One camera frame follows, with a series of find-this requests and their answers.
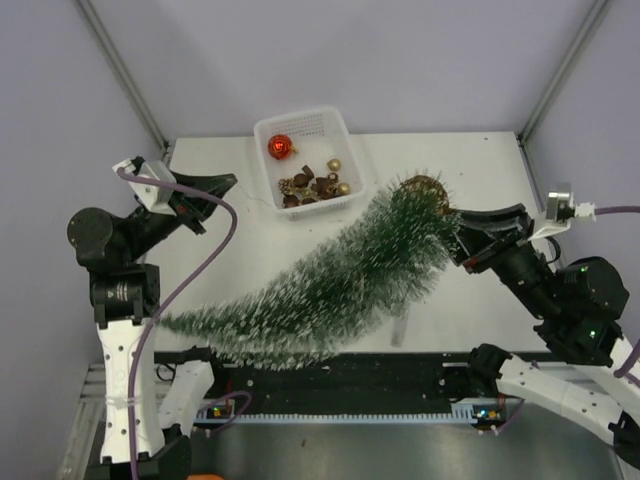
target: orange object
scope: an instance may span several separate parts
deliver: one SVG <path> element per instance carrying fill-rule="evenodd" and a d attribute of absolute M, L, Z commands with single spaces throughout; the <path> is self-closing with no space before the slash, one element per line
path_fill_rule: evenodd
<path fill-rule="evenodd" d="M 217 475 L 189 475 L 187 480 L 224 480 Z"/>
<path fill-rule="evenodd" d="M 274 135 L 271 137 L 267 144 L 267 149 L 269 150 L 269 155 L 276 160 L 284 160 L 292 153 L 297 152 L 296 148 L 293 146 L 293 142 L 286 135 Z"/>

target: gold ball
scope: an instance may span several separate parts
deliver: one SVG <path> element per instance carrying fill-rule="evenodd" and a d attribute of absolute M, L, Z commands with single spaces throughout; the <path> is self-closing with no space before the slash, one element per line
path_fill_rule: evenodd
<path fill-rule="evenodd" d="M 349 195 L 351 193 L 351 187 L 348 183 L 341 183 L 338 185 L 338 195 Z"/>
<path fill-rule="evenodd" d="M 337 172 L 342 168 L 342 162 L 337 158 L 333 158 L 327 162 L 327 166 L 332 172 Z"/>

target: metal pole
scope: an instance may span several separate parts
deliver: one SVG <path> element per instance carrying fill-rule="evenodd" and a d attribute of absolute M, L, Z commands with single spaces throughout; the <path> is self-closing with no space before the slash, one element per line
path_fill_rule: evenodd
<path fill-rule="evenodd" d="M 158 124 L 151 115 L 151 111 L 142 98 L 142 95 L 129 74 L 126 65 L 122 61 L 122 58 L 120 58 L 120 54 L 111 41 L 109 33 L 102 24 L 91 0 L 73 0 L 73 3 L 78 8 L 80 16 L 93 34 L 98 47 L 104 54 L 107 63 L 116 77 L 116 80 L 124 90 L 125 95 L 131 103 L 133 110 L 136 112 L 136 115 L 138 115 L 138 118 L 142 122 L 142 125 L 158 145 L 160 151 L 164 152 L 169 142 L 166 140 L 165 136 L 160 131 Z"/>
<path fill-rule="evenodd" d="M 571 45 L 569 46 L 567 53 L 564 55 L 562 62 L 560 62 L 556 73 L 553 75 L 553 78 L 538 100 L 533 112 L 531 112 L 522 132 L 518 135 L 524 145 L 527 144 L 531 135 L 533 135 L 536 128 L 542 121 L 542 118 L 555 100 L 557 94 L 562 89 L 562 86 L 566 82 L 571 70 L 580 57 L 580 54 L 584 51 L 589 40 L 593 37 L 593 34 L 604 19 L 611 3 L 611 0 L 595 0 L 593 2 L 587 17 L 578 31 L 578 34 L 571 42 Z"/>

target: gray wall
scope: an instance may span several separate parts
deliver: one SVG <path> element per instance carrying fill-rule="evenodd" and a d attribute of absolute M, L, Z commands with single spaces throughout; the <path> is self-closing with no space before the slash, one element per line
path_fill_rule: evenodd
<path fill-rule="evenodd" d="M 640 204 L 640 2 L 615 0 L 535 134 L 544 188 L 570 181 L 577 201 Z M 622 325 L 640 337 L 640 216 L 600 217 L 559 237 L 569 258 L 606 257 L 631 301 Z"/>
<path fill-rule="evenodd" d="M 5 2 L 0 64 L 0 477 L 51 479 L 100 355 L 66 225 L 128 213 L 111 165 L 156 152 L 69 0 Z"/>
<path fill-rule="evenodd" d="M 163 132 L 518 130 L 592 0 L 93 0 Z"/>

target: black cable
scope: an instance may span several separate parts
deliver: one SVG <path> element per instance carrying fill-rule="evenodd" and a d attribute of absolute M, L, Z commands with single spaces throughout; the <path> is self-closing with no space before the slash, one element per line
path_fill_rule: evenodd
<path fill-rule="evenodd" d="M 171 372 L 171 378 L 164 378 L 162 375 L 160 375 L 160 367 L 164 367 L 169 370 Z M 161 363 L 156 366 L 156 377 L 158 377 L 163 382 L 173 382 L 173 379 L 176 378 L 176 369 L 165 363 Z"/>
<path fill-rule="evenodd" d="M 560 256 L 562 255 L 562 248 L 560 248 L 560 244 L 555 238 L 553 237 L 545 237 L 545 238 L 549 241 L 551 245 L 553 245 L 553 250 L 555 251 L 555 256 L 553 257 L 553 260 L 549 260 L 547 262 L 547 265 L 551 265 L 552 263 L 556 263 L 558 260 L 560 260 Z"/>

